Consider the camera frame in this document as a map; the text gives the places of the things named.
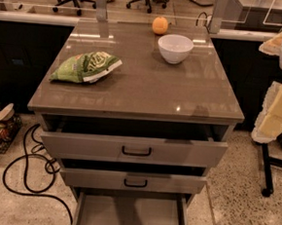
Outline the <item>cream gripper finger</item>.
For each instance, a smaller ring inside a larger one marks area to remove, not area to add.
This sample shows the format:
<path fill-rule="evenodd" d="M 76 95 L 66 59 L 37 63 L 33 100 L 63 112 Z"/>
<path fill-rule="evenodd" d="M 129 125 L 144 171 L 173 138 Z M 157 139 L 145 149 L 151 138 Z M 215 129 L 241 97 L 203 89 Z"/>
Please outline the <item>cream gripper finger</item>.
<path fill-rule="evenodd" d="M 282 50 L 282 32 L 271 39 L 264 41 L 259 48 L 261 53 L 267 54 L 268 56 L 280 56 Z"/>
<path fill-rule="evenodd" d="M 282 133 L 282 84 L 274 81 L 268 88 L 251 137 L 255 142 L 269 143 Z"/>

